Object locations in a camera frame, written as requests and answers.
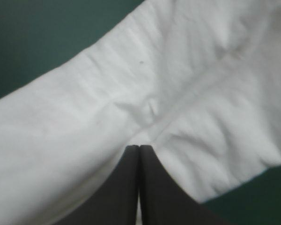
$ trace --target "white cloth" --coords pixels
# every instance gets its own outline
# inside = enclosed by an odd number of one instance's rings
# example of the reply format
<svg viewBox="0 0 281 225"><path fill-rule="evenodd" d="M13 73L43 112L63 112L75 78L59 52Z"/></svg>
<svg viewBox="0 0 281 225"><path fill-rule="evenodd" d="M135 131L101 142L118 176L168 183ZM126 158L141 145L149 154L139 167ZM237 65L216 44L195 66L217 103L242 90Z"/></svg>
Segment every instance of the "white cloth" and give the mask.
<svg viewBox="0 0 281 225"><path fill-rule="evenodd" d="M281 164L281 0L146 0L0 100L0 225L83 202L151 144L199 202Z"/></svg>

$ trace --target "green surface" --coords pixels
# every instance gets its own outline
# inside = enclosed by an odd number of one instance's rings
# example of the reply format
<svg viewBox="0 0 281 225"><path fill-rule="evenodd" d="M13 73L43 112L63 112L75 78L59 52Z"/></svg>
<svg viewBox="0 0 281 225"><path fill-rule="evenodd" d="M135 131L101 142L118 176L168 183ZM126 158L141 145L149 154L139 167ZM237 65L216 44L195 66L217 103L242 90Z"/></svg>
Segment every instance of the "green surface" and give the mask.
<svg viewBox="0 0 281 225"><path fill-rule="evenodd" d="M236 225L281 225L281 166L205 205Z"/></svg>
<svg viewBox="0 0 281 225"><path fill-rule="evenodd" d="M142 0L0 0L0 98L96 42ZM281 167L206 203L237 225L281 225Z"/></svg>
<svg viewBox="0 0 281 225"><path fill-rule="evenodd" d="M0 98L96 42L142 0L0 0Z"/></svg>

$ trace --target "dark green background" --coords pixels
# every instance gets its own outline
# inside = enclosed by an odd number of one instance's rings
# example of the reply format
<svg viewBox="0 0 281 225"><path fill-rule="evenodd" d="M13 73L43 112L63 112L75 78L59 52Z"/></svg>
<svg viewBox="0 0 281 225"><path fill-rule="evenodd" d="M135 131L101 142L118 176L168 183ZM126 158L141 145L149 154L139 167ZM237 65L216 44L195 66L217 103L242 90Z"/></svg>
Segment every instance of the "dark green background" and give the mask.
<svg viewBox="0 0 281 225"><path fill-rule="evenodd" d="M142 0L0 0L0 98L96 42ZM281 225L281 167L211 200L238 225Z"/></svg>

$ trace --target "white fabric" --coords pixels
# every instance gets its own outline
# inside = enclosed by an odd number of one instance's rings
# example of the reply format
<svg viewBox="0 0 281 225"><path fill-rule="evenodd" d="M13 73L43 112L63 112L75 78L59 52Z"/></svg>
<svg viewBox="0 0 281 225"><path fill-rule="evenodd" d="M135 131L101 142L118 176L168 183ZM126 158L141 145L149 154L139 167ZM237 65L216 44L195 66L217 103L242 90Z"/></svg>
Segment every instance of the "white fabric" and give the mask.
<svg viewBox="0 0 281 225"><path fill-rule="evenodd" d="M281 0L147 0L0 100L0 225L83 202L151 144L203 202L281 164Z"/></svg>

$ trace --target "black object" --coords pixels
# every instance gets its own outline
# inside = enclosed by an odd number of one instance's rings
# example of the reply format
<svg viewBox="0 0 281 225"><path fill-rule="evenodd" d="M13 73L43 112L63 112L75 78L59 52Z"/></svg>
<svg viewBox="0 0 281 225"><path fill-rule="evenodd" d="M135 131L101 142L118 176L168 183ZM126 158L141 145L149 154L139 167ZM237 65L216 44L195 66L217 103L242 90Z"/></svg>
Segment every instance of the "black object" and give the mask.
<svg viewBox="0 0 281 225"><path fill-rule="evenodd" d="M103 185L55 225L135 225L139 147L127 146Z"/></svg>
<svg viewBox="0 0 281 225"><path fill-rule="evenodd" d="M55 225L135 225L138 188L143 225L229 225L180 188L149 145L127 146L106 182Z"/></svg>
<svg viewBox="0 0 281 225"><path fill-rule="evenodd" d="M229 225L184 192L146 145L140 147L140 205L143 225Z"/></svg>

